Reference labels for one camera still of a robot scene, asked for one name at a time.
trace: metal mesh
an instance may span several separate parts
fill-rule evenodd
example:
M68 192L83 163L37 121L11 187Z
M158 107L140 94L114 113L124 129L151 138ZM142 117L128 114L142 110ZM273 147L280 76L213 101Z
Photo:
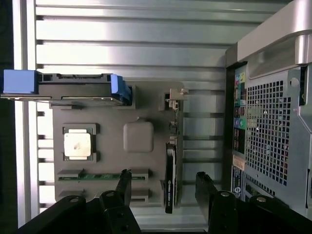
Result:
M257 185L258 187L260 187L261 189L263 189L264 191L266 191L267 193L271 194L272 196L275 196L275 191L273 191L272 189L269 189L267 186L261 184L259 181L255 180L250 175L246 175L246 178L248 180L250 180L252 183L254 183L255 185Z
M248 88L247 165L287 185L291 98L283 81Z

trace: label sticker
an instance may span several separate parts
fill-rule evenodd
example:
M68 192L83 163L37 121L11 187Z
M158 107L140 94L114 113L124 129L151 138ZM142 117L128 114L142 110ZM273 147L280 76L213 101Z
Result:
M245 160L239 156L233 155L233 166L244 171L245 170Z
M231 192L235 195L236 198L242 199L242 185L243 185L243 172L232 166L232 184L231 184Z

